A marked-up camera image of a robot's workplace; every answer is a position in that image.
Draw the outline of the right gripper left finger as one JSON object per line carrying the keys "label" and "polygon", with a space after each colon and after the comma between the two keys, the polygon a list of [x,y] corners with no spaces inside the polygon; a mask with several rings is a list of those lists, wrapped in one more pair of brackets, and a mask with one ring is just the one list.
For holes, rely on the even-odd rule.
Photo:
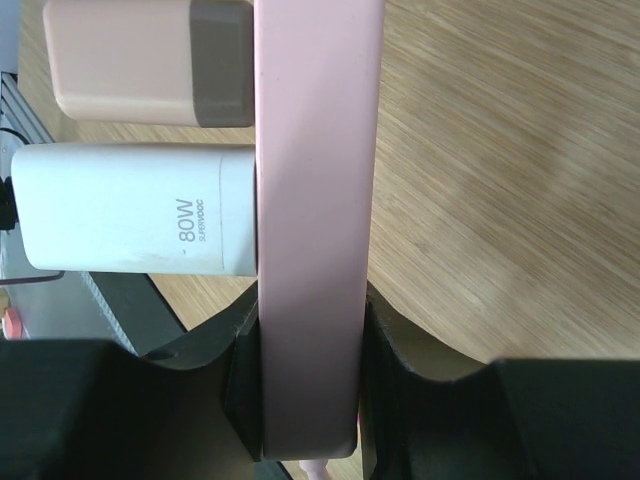
{"label": "right gripper left finger", "polygon": [[229,382],[257,290],[145,356],[107,340],[1,345],[5,479],[251,479]]}

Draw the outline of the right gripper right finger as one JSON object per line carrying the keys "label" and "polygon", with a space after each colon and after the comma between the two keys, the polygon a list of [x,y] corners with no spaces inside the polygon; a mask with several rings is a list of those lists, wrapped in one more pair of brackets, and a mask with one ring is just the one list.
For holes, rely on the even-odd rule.
{"label": "right gripper right finger", "polygon": [[635,479],[635,360],[473,360],[367,294],[368,479]]}

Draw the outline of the white 80W charger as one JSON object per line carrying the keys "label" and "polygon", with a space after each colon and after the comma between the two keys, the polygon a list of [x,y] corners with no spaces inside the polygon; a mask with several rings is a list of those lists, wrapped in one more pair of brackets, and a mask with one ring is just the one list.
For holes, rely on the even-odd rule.
{"label": "white 80W charger", "polygon": [[250,145],[29,145],[14,154],[10,177],[35,268],[257,273]]}

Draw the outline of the pink beige charger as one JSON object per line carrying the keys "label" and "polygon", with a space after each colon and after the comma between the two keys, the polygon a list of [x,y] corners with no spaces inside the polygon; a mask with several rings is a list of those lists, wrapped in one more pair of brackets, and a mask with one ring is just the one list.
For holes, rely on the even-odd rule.
{"label": "pink beige charger", "polygon": [[74,120],[254,123],[247,1],[47,1],[43,23],[54,97]]}

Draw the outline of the pink power strip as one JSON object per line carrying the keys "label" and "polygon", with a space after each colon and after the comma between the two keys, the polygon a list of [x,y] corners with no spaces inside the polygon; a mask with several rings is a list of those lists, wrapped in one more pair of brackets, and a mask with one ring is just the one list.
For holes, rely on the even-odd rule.
{"label": "pink power strip", "polygon": [[356,445],[384,5],[258,1],[263,452]]}

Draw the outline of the aluminium frame rail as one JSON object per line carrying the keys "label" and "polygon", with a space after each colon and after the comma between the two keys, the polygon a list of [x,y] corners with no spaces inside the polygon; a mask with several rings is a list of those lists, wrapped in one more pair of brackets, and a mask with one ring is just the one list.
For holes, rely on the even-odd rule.
{"label": "aluminium frame rail", "polygon": [[5,133],[11,133],[24,144],[53,143],[39,117],[19,91],[17,76],[1,73],[1,126]]}

